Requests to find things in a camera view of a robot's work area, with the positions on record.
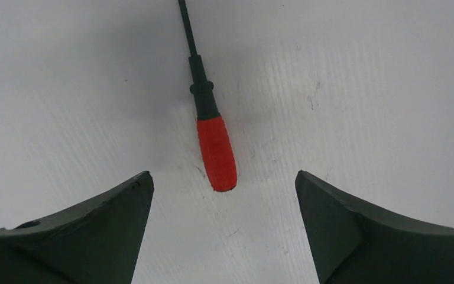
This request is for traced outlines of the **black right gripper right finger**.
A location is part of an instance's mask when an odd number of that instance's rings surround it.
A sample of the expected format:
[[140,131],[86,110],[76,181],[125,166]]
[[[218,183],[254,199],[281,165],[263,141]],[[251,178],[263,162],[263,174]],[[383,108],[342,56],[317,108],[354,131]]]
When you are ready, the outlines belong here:
[[454,283],[454,228],[389,211],[303,170],[295,187],[320,283]]

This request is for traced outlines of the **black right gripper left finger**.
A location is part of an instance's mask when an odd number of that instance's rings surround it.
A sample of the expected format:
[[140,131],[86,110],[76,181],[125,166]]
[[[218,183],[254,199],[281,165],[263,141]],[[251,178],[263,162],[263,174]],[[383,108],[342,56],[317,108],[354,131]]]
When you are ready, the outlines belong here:
[[0,283],[131,283],[153,193],[144,171],[57,213],[0,228]]

